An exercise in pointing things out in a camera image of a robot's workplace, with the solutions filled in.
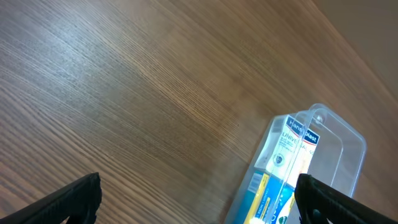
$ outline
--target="white label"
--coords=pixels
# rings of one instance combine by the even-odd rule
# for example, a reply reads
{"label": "white label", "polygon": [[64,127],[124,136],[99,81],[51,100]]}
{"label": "white label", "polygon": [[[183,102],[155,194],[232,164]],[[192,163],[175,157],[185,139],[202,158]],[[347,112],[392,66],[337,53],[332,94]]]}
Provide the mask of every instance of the white label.
{"label": "white label", "polygon": [[303,125],[291,116],[277,117],[271,127],[266,144],[255,167],[265,169],[268,173],[283,179],[288,175],[289,163],[298,150],[297,158],[293,164],[287,183],[295,187],[301,173],[306,173],[319,141],[319,135],[308,129],[300,145],[300,133]]}
{"label": "white label", "polygon": [[256,193],[257,189],[260,186],[261,179],[262,179],[262,174],[254,173],[253,177],[251,178],[251,181],[250,181],[250,184],[248,187],[248,191]]}

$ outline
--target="transparent lid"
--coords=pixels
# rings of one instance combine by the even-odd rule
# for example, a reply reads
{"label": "transparent lid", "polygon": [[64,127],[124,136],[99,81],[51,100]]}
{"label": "transparent lid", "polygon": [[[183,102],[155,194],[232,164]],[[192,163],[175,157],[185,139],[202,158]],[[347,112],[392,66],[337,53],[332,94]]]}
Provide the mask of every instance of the transparent lid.
{"label": "transparent lid", "polygon": [[352,197],[365,152],[364,138],[325,105],[276,116],[225,223],[275,223],[279,217],[283,218],[281,223],[298,223],[299,211],[292,194],[301,172]]}
{"label": "transparent lid", "polygon": [[[317,146],[313,152],[308,173],[347,196],[352,197],[354,193],[366,152],[366,141],[362,135],[325,105],[315,104],[308,111],[290,114],[290,117],[293,120],[290,121],[289,134],[298,136],[298,141],[295,142],[294,147],[291,147],[293,149],[291,155],[284,158],[285,163],[288,164],[284,170],[280,170],[277,166],[267,168],[272,176],[278,177],[281,188],[278,196],[269,202],[269,210],[264,217],[265,223],[271,223],[282,189],[289,177],[296,178],[297,176],[297,167],[294,165],[296,161],[299,162],[298,155],[305,150],[303,142],[308,144],[308,141],[314,139],[308,133],[308,129],[319,135],[317,140],[315,138]],[[274,149],[276,154],[281,150],[283,146],[280,144]],[[293,217],[298,215],[297,211],[292,212],[296,213],[290,214]]]}

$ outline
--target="wooden surface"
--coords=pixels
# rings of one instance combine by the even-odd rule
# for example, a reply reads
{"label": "wooden surface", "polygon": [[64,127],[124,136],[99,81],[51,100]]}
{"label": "wooden surface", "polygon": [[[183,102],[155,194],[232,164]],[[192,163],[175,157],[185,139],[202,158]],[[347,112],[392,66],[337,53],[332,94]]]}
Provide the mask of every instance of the wooden surface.
{"label": "wooden surface", "polygon": [[0,0],[0,216],[98,171],[98,223],[222,222],[271,118],[322,102],[398,219],[397,97],[310,0]]}
{"label": "wooden surface", "polygon": [[314,1],[391,92],[398,95],[398,1]]}

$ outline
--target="clear plastic box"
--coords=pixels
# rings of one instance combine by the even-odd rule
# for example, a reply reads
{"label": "clear plastic box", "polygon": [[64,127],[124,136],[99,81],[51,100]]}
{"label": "clear plastic box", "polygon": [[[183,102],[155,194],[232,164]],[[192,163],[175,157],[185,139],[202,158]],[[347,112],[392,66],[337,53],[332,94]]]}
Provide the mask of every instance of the clear plastic box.
{"label": "clear plastic box", "polygon": [[[251,161],[225,223],[300,223],[294,198],[286,201],[285,196],[286,192],[293,194],[298,174],[308,169],[314,178],[352,197],[365,153],[362,135],[323,104],[276,116]],[[269,189],[271,182],[277,189]],[[288,212],[279,207],[282,202],[290,203]],[[283,209],[289,216],[277,217]]]}

